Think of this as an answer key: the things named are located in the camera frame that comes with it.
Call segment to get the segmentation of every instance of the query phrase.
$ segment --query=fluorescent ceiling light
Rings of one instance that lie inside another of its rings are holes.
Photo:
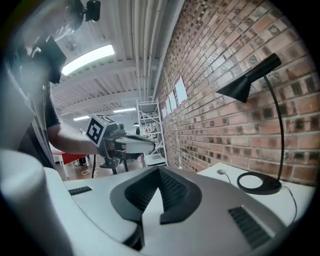
[[[81,68],[82,66],[94,62],[103,57],[115,54],[114,49],[111,44],[103,46],[101,48],[92,50],[79,58],[76,58],[74,61],[71,61],[69,64],[65,65],[62,69],[62,74],[65,76],[69,75],[71,72]]]
[[[126,108],[126,109],[119,109],[119,110],[114,110],[114,113],[119,113],[119,112],[126,112],[126,111],[134,111],[136,110],[135,108]]]
[[[88,118],[90,118],[90,116],[85,115],[85,116],[74,118],[73,120],[74,121],[79,121],[79,120],[88,119]]]

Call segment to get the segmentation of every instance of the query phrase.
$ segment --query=black desk lamp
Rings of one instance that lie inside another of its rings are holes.
[[[275,108],[279,118],[280,131],[281,131],[281,159],[280,159],[280,167],[278,172],[277,179],[258,172],[246,172],[241,174],[237,179],[237,184],[239,188],[249,194],[255,195],[271,195],[277,193],[281,189],[281,172],[284,163],[284,152],[285,152],[285,138],[284,138],[284,127],[282,123],[281,113],[278,105],[278,101],[275,95],[274,90],[271,87],[271,84],[266,76],[270,71],[274,70],[276,67],[281,65],[281,61],[279,57],[273,53],[268,58],[263,60],[257,66],[251,68],[245,74],[236,77],[232,82],[230,82],[225,87],[216,91],[216,93],[223,94],[234,98],[235,100],[241,101],[243,103],[247,102],[249,91],[251,87],[251,83],[258,80],[261,77],[264,77],[267,86],[270,89],[272,94],[272,98],[275,103]],[[262,180],[262,185],[255,188],[244,187],[240,184],[240,179],[244,176],[255,176]]]

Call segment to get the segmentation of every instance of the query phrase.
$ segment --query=red object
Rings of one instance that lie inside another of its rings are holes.
[[[70,154],[70,153],[66,153],[66,152],[62,152],[62,151],[61,152],[52,152],[52,155],[62,155],[63,163],[65,165],[87,156],[87,154]]]

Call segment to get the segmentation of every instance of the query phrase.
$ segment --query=floor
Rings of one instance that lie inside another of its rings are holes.
[[[56,164],[56,170],[58,171],[61,179],[63,181],[72,181],[72,180],[82,180],[82,179],[91,179],[92,175],[92,168],[94,163],[94,156],[90,155],[89,159],[89,167],[87,166],[75,166],[73,163],[68,163],[65,165],[65,168],[68,171],[69,178],[66,177],[62,166],[60,166],[59,163]],[[96,156],[95,160],[95,177],[106,177],[113,175],[111,169],[107,168],[101,168],[100,165],[104,164],[104,158],[100,155]],[[146,166],[145,160],[142,157],[139,157],[137,160],[127,160],[127,166],[129,171],[133,171],[136,169],[140,169]],[[124,173],[125,172],[125,166],[124,164],[119,164],[119,166],[116,168],[117,173]]]

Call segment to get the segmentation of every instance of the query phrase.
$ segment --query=lamp arm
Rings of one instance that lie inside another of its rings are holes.
[[[276,181],[278,182],[280,180],[281,177],[281,173],[282,173],[282,168],[284,165],[284,155],[285,155],[285,135],[284,135],[284,125],[282,123],[282,117],[281,117],[281,113],[280,113],[280,108],[279,108],[279,104],[275,95],[274,90],[272,89],[272,86],[267,78],[266,75],[263,76],[266,84],[269,87],[269,90],[271,92],[272,98],[274,100],[274,104],[275,104],[275,109],[276,112],[278,114],[278,119],[279,119],[279,124],[280,124],[280,132],[281,132],[281,158],[280,158],[280,166],[279,166],[279,172],[278,172],[278,177],[276,179]]]

